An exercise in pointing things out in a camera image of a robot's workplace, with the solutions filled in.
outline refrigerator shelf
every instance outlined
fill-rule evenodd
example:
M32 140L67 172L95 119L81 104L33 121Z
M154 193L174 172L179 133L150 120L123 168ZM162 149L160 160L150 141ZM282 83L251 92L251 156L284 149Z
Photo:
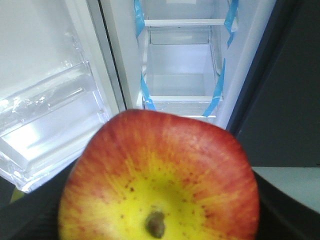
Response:
M184 27L184 26L215 26L223 25L224 18L211 19L145 19L146 27Z

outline refrigerator door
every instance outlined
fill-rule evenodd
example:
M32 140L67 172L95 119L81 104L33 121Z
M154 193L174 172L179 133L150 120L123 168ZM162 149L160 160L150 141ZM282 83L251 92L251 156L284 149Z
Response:
M121 102L85 0L3 0L0 22L0 175L30 192L74 161Z
M236 2L102 0L127 106L226 128L276 0L240 1L227 29ZM135 7L144 21L138 36Z

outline clear plastic bin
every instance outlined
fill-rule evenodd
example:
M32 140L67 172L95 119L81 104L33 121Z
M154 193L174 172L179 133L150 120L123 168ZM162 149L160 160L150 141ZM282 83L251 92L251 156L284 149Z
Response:
M221 27L150 26L142 33L142 73L157 111L214 122L216 109L202 115L222 70Z
M64 0L4 1L0 20L0 176L30 192L109 114Z

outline red apple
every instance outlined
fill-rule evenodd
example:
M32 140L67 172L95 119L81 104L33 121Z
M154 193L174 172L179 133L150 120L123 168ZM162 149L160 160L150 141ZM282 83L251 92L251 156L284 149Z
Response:
M61 197L62 240L253 240L257 183L246 154L212 124L148 110L107 122Z

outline black surface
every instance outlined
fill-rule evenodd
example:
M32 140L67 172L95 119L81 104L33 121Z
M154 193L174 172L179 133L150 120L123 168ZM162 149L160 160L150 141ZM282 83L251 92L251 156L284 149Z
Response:
M298 1L235 135L253 166L320 164L320 1Z
M70 171L70 167L56 176L39 190L12 204L6 211L0 211L1 240L58 240L57 212L61 191ZM274 192L283 193L258 177L259 187ZM293 203L300 210L304 207L283 195L285 201ZM265 202L262 194L260 223L256 240L306 240L299 230L296 230L287 219L279 216L274 203Z
M73 164L65 168L32 193L0 209L1 240L19 239L28 234L35 237L38 234L51 235L47 230L56 226L56 221L53 219L57 213L55 208L72 166Z

